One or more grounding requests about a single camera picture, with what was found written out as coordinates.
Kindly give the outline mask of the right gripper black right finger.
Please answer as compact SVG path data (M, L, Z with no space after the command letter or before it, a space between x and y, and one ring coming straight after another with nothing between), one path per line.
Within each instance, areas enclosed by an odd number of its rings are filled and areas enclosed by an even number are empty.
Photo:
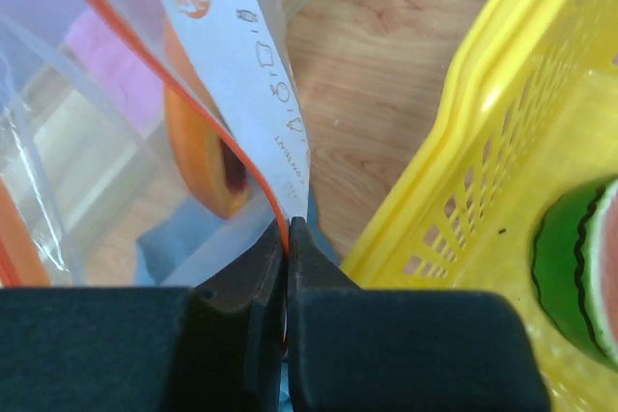
M297 411L547 411L515 308L478 290L360 288L290 226L289 389Z

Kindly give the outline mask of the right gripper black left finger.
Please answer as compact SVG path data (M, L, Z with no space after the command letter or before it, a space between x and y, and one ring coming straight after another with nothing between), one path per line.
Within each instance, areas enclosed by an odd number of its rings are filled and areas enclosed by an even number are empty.
M5 411L274 411L285 263L275 225L195 288L1 293Z

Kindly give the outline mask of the clear zip bag orange seal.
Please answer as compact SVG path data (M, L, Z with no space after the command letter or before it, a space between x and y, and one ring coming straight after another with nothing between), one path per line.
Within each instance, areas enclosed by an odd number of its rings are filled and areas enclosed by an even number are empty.
M309 206L279 0L1 0L1 284L189 286Z

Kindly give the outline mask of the toy watermelon slice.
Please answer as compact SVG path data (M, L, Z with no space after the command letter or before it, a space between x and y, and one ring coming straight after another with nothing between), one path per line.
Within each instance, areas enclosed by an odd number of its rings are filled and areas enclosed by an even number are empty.
M535 299L573 346L617 369L617 179L596 179L560 196L530 244Z

